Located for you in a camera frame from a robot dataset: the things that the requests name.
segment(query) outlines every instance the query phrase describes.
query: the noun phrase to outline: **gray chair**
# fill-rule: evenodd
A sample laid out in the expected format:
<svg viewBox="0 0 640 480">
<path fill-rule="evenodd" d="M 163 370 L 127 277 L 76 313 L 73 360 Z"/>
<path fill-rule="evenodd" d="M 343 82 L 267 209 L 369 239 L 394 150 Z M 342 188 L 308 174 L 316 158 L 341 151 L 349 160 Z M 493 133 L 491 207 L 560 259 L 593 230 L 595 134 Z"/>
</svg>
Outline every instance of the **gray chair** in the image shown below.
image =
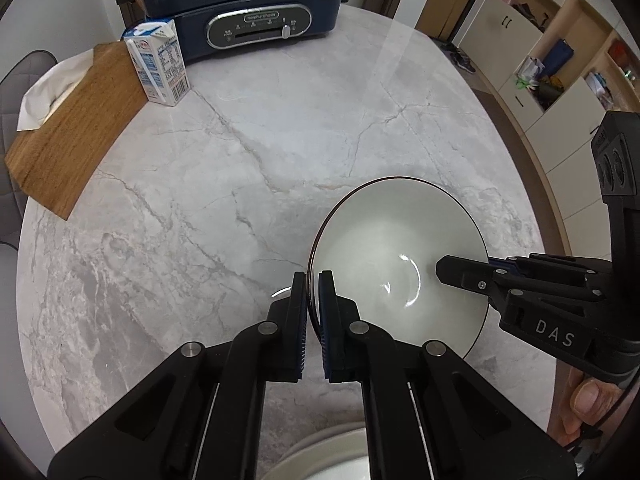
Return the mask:
<svg viewBox="0 0 640 480">
<path fill-rule="evenodd" d="M 31 52 L 0 82 L 0 236 L 20 229 L 27 203 L 26 195 L 4 164 L 4 156 L 17 135 L 20 102 L 24 93 L 55 63 L 49 52 Z"/>
<path fill-rule="evenodd" d="M 27 197 L 9 175 L 4 154 L 17 135 L 24 93 L 54 66 L 31 52 L 0 82 L 0 236 L 20 230 Z M 36 411 L 22 364 L 15 304 L 17 250 L 0 241 L 0 478 L 42 480 L 53 448 Z"/>
</svg>

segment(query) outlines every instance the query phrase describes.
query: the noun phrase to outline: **white plate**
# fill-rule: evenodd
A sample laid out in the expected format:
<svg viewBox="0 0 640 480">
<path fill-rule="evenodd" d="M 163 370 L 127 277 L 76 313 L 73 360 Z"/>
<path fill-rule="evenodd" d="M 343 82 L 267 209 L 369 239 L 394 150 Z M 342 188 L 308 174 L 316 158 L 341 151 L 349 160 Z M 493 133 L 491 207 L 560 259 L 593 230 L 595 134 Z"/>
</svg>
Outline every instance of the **white plate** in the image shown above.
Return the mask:
<svg viewBox="0 0 640 480">
<path fill-rule="evenodd" d="M 369 480 L 365 428 L 312 439 L 314 444 L 283 458 L 262 480 Z"/>
<path fill-rule="evenodd" d="M 440 283 L 435 267 L 446 254 L 488 261 L 476 224 L 451 195 L 409 177 L 364 184 L 342 199 L 316 237 L 308 270 L 314 308 L 318 275 L 331 270 L 336 293 L 356 302 L 361 319 L 397 340 L 419 346 L 438 339 L 465 356 L 488 303 Z"/>
</svg>

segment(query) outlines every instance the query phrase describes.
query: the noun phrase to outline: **nutrition label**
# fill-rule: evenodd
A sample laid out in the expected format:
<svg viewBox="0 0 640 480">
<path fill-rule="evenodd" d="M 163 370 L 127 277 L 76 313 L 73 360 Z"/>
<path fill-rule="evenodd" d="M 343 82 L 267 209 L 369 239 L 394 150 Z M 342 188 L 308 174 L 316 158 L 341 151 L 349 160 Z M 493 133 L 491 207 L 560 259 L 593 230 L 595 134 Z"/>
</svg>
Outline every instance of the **nutrition label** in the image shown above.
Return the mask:
<svg viewBox="0 0 640 480">
<path fill-rule="evenodd" d="M 167 43 L 159 48 L 158 58 L 161 69 L 166 75 L 168 85 L 173 86 L 173 84 L 184 74 L 184 63 L 182 62 L 182 56 L 180 55 L 178 40 L 174 38 L 171 41 L 167 41 Z"/>
</svg>

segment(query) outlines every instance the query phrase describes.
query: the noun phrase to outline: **bowl rim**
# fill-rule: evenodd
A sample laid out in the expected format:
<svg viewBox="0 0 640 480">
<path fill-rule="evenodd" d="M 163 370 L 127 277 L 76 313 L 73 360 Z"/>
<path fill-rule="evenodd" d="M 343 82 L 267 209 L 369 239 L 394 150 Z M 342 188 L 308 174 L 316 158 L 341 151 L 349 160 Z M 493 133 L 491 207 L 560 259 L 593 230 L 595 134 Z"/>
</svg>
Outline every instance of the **bowl rim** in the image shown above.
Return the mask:
<svg viewBox="0 0 640 480">
<path fill-rule="evenodd" d="M 358 187 L 355 187 L 350 192 L 348 192 L 345 196 L 343 196 L 338 201 L 338 203 L 331 209 L 331 211 L 329 211 L 329 214 L 326 216 L 326 218 L 322 222 L 322 225 L 318 229 L 318 233 L 316 234 L 316 238 L 314 239 L 314 243 L 311 246 L 311 251 L 309 253 L 309 258 L 308 258 L 308 261 L 307 261 L 307 264 L 306 264 L 306 277 L 305 277 L 306 309 L 307 309 L 309 321 L 311 322 L 311 326 L 313 327 L 314 333 L 316 334 L 316 338 L 318 339 L 318 341 L 321 341 L 321 335 L 320 335 L 320 321 L 319 321 L 318 311 L 317 311 L 317 307 L 316 307 L 316 295 L 314 293 L 314 282 L 315 282 L 315 280 L 314 280 L 314 275 L 313 275 L 313 264 L 314 264 L 314 258 L 316 256 L 316 250 L 318 249 L 318 244 L 320 242 L 320 238 L 322 237 L 322 233 L 324 232 L 324 229 L 326 228 L 327 224 L 329 223 L 329 220 L 331 220 L 331 218 L 338 211 L 338 209 L 340 209 L 340 206 L 344 202 L 346 202 L 347 199 L 349 199 L 352 195 L 354 195 L 356 192 L 360 191 L 361 189 L 363 189 L 363 188 L 365 188 L 367 186 L 371 186 L 372 184 L 376 184 L 376 183 L 382 182 L 384 180 L 415 180 L 416 182 L 421 182 L 422 184 L 428 184 L 429 186 L 435 187 L 435 188 L 439 189 L 440 191 L 446 193 L 446 195 L 448 195 L 452 200 L 454 200 L 456 202 L 456 204 L 458 204 L 460 206 L 462 211 L 464 211 L 466 213 L 466 215 L 469 217 L 469 219 L 473 222 L 473 224 L 474 224 L 474 226 L 476 228 L 476 231 L 478 231 L 478 234 L 480 235 L 480 239 L 482 240 L 482 245 L 484 246 L 484 254 L 486 254 L 487 260 L 489 259 L 489 253 L 486 250 L 486 242 L 484 241 L 484 237 L 482 236 L 482 233 L 481 233 L 480 229 L 478 228 L 478 224 L 476 224 L 476 221 L 469 214 L 469 211 L 467 211 L 466 208 L 460 203 L 460 201 L 456 197 L 454 197 L 450 192 L 448 192 L 446 189 L 442 189 L 437 184 L 434 184 L 433 182 L 429 182 L 427 180 L 424 180 L 423 178 L 417 178 L 417 177 L 414 177 L 414 176 L 404 176 L 404 175 L 383 176 L 383 177 L 380 177 L 380 178 L 376 178 L 374 180 L 369 180 L 368 182 L 365 182 L 364 184 L 360 184 Z M 478 335 L 476 335 L 476 338 L 474 339 L 473 343 L 469 347 L 469 350 L 465 353 L 464 356 L 462 356 L 463 359 L 466 358 L 466 356 L 469 355 L 469 352 L 471 352 L 473 347 L 478 342 L 478 338 L 480 337 L 482 329 L 484 328 L 484 324 L 486 323 L 486 318 L 487 318 L 488 314 L 489 314 L 489 301 L 487 299 L 487 306 L 486 306 L 486 310 L 484 311 L 484 319 L 482 320 L 482 325 L 480 326 L 480 330 L 478 331 Z"/>
</svg>

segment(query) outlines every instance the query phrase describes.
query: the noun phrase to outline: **wooden cutting board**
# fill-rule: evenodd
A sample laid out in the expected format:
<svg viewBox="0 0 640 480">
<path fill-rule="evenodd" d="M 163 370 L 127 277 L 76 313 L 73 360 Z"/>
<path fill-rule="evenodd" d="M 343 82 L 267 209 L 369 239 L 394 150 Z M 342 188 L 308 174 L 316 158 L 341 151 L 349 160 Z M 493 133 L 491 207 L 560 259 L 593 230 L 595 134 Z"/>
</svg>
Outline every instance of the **wooden cutting board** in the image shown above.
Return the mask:
<svg viewBox="0 0 640 480">
<path fill-rule="evenodd" d="M 100 161 L 146 104 L 123 41 L 94 48 L 94 65 L 37 130 L 20 132 L 6 155 L 20 188 L 67 220 Z"/>
</svg>

